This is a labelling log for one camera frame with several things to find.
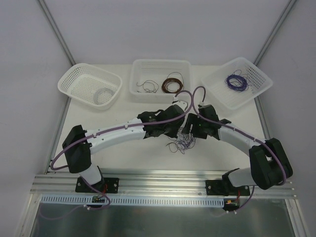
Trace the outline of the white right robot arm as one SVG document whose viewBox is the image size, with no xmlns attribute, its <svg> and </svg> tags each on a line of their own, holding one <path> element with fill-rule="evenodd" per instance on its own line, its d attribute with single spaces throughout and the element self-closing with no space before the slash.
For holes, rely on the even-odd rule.
<svg viewBox="0 0 316 237">
<path fill-rule="evenodd" d="M 190 113 L 182 132 L 199 139 L 214 137 L 249 157 L 249 168 L 236 168 L 222 176 L 222 191 L 228 195 L 233 195 L 241 186 L 258 186 L 262 190 L 281 186 L 293 175 L 292 166 L 278 139 L 258 139 L 247 134 L 229 120 L 219 119 L 211 105 L 199 106 L 196 115 Z"/>
</svg>

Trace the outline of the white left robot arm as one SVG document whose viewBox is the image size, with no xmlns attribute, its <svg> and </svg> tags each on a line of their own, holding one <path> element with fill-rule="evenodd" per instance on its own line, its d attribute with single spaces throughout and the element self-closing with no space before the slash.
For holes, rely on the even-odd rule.
<svg viewBox="0 0 316 237">
<path fill-rule="evenodd" d="M 62 144 L 69 172 L 79 174 L 91 191 L 101 191 L 104 180 L 91 161 L 92 154 L 132 140 L 161 135 L 175 138 L 187 107 L 186 103 L 177 101 L 165 110 L 146 111 L 118 127 L 106 128 L 104 133 L 100 129 L 88 131 L 81 125 L 74 126 Z"/>
</svg>

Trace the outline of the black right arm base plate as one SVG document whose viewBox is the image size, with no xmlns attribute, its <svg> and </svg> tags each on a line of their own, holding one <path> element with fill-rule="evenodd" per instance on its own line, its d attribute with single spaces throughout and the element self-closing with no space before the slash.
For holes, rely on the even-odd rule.
<svg viewBox="0 0 316 237">
<path fill-rule="evenodd" d="M 208 196 L 242 196 L 250 195 L 248 186 L 234 187 L 229 181 L 224 180 L 206 180 L 206 194 Z"/>
</svg>

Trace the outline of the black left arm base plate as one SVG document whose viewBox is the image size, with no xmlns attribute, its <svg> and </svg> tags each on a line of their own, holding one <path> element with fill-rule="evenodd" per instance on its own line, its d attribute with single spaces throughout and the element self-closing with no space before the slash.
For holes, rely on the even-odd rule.
<svg viewBox="0 0 316 237">
<path fill-rule="evenodd" d="M 119 189 L 119 178 L 107 178 L 104 177 L 100 182 L 91 185 L 94 189 L 106 193 L 106 194 L 117 194 Z M 76 193 L 96 193 L 92 188 L 90 188 L 82 179 L 79 177 L 77 179 Z"/>
</svg>

